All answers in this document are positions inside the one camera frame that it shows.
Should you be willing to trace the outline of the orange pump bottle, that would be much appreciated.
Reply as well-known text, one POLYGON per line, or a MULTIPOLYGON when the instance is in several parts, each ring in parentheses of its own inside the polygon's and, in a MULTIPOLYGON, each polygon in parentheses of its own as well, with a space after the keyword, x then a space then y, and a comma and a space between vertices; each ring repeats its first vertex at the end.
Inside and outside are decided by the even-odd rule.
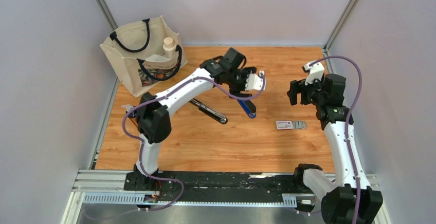
POLYGON ((122 105, 121 107, 123 107, 125 109, 126 114, 129 114, 128 115, 129 118, 135 118, 137 116, 137 111, 133 110, 135 108, 135 106, 132 106, 130 104, 125 104, 125 105, 122 105))

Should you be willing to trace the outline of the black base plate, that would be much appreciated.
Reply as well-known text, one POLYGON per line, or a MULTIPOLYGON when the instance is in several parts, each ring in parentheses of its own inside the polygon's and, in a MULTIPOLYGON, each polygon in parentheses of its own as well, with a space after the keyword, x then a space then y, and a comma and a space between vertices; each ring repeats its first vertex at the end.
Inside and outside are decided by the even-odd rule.
POLYGON ((314 193, 292 173, 158 171, 153 178, 128 172, 124 190, 157 193, 160 202, 180 203, 283 203, 284 196, 299 201, 315 199, 314 193))

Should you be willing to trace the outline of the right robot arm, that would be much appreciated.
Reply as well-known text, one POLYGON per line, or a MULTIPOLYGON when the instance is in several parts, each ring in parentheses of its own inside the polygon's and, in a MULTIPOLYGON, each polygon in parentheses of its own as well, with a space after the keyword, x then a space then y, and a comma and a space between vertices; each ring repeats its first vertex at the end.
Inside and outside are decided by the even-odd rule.
POLYGON ((287 95, 291 105, 297 103, 298 95, 302 105, 315 105, 335 167, 332 181, 321 167, 299 164, 293 185, 301 193, 311 190, 315 194, 325 223, 372 223, 382 207, 383 196, 372 189, 353 144, 353 120, 346 120, 350 110, 343 105, 345 87, 346 78, 337 74, 324 74, 312 83, 306 79, 290 82, 287 95))

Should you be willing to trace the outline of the blue tape dispenser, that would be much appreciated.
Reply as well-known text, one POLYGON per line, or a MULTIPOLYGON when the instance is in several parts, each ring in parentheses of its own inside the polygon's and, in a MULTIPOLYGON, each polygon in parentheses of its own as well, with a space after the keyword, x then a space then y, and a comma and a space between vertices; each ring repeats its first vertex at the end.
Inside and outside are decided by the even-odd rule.
MULTIPOLYGON (((247 98, 251 97, 252 94, 238 93, 237 96, 247 98)), ((254 119, 256 117, 256 106, 251 101, 238 100, 238 103, 249 118, 254 119)))

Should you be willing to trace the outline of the white paper in bag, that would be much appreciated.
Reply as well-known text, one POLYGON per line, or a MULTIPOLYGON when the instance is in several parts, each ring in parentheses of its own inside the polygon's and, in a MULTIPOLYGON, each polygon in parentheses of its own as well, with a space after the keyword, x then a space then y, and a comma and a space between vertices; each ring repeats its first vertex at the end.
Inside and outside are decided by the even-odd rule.
POLYGON ((155 63, 163 63, 169 61, 171 58, 168 58, 164 55, 153 54, 145 59, 147 62, 155 62, 155 63))

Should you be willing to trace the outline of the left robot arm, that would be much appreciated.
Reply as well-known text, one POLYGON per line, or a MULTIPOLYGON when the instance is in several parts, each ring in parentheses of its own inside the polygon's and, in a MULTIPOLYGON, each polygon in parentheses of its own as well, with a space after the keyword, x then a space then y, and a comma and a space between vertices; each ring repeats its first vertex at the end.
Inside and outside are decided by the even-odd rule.
POLYGON ((256 67, 245 67, 246 57, 229 48, 224 55, 207 59, 184 80, 155 95, 142 95, 140 103, 130 108, 122 121, 122 129, 131 138, 139 140, 138 161, 126 175, 124 189, 149 191, 162 181, 157 176, 161 143, 172 131, 173 114, 198 95, 216 87, 238 101, 250 101, 265 90, 266 76, 256 67))

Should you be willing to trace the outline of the aluminium rail frame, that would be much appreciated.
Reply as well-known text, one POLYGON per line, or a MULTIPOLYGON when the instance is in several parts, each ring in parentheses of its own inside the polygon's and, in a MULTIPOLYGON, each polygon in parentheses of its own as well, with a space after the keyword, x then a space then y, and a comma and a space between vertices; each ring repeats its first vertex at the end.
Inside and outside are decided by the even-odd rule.
POLYGON ((196 203, 182 202, 177 198, 160 202, 158 194, 143 191, 126 191, 124 182, 128 172, 123 170, 79 170, 72 187, 70 200, 62 218, 63 223, 73 223, 78 219, 81 204, 126 204, 160 207, 190 206, 190 207, 258 207, 293 209, 305 215, 320 211, 317 198, 299 201, 295 196, 284 196, 283 203, 196 203))

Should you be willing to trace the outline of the cream canvas tote bag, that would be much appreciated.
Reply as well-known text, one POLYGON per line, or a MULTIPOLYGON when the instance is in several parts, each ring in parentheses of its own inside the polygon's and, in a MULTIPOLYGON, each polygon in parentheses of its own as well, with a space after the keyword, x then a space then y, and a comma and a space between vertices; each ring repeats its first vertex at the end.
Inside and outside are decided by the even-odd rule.
POLYGON ((120 83, 136 98, 173 78, 188 63, 179 33, 171 30, 162 16, 118 27, 100 48, 120 83), (145 61, 153 54, 164 55, 163 40, 169 36, 177 43, 175 56, 160 64, 145 61))

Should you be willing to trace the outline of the red white staple box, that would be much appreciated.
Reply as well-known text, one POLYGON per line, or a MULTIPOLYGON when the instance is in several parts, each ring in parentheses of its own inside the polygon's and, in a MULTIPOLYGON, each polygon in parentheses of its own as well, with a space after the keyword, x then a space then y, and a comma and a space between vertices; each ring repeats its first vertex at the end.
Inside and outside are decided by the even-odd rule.
POLYGON ((294 125, 292 121, 277 121, 276 128, 277 130, 292 130, 294 125))

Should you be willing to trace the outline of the beige bottle in bag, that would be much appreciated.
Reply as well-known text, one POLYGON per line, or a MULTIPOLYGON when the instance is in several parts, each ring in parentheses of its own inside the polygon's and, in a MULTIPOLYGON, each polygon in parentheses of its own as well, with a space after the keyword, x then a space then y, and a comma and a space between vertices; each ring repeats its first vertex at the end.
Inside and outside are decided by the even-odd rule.
POLYGON ((166 37, 163 40, 163 50, 164 50, 164 56, 166 58, 172 59, 175 56, 177 43, 172 37, 166 37))

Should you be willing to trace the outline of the black stapler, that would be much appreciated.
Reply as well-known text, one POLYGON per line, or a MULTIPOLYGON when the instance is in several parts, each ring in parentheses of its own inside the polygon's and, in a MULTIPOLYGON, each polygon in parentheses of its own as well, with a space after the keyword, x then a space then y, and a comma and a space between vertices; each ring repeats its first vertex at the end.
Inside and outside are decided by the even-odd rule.
POLYGON ((228 122, 228 119, 224 114, 210 108, 199 100, 193 98, 189 102, 195 105, 201 112, 214 119, 215 121, 219 122, 220 124, 226 124, 228 122))

